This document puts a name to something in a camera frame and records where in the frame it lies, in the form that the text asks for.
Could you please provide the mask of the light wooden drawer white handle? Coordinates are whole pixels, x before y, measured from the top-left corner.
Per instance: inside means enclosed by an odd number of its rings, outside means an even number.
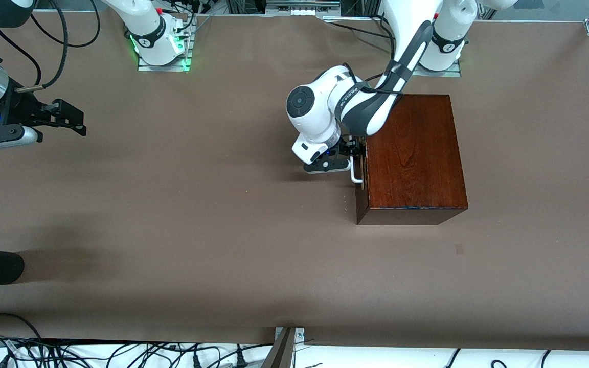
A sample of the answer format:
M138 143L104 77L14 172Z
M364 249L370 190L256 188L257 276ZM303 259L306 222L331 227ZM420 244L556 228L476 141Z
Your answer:
M367 187L367 151L364 157L360 159L354 159L350 157L350 177L353 184L359 186L361 190L365 190Z

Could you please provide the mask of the dark red wooden cabinet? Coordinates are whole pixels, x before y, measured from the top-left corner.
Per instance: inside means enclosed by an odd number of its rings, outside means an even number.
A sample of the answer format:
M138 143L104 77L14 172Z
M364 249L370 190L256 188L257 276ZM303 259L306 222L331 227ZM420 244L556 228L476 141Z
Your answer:
M437 225L465 212L468 198L447 94L409 94L365 140L358 225Z

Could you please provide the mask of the brown table cover sheet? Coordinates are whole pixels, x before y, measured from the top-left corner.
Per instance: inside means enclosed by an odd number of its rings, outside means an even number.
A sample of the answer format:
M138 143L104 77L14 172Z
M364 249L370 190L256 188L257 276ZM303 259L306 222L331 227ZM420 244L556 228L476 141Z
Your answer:
M0 150L0 250L30 259L0 312L48 338L589 350L589 36L478 22L451 98L468 210L365 226L348 174L309 175L285 100L388 42L313 17L221 16L192 69L140 73L114 12L39 94L88 134Z

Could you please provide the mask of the silver angle bracket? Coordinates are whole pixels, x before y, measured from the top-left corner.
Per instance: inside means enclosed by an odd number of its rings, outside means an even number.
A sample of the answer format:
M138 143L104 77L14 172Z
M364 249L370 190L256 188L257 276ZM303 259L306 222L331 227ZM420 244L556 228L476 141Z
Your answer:
M300 345L305 344L304 328L280 327L276 328L274 349L294 353Z

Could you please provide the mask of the dark aluminium profile post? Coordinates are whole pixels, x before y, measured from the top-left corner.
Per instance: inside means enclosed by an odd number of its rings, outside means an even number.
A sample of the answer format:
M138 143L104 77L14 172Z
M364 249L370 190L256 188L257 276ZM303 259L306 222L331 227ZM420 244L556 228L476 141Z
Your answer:
M295 352L284 352L271 347L260 368L293 368L295 356Z

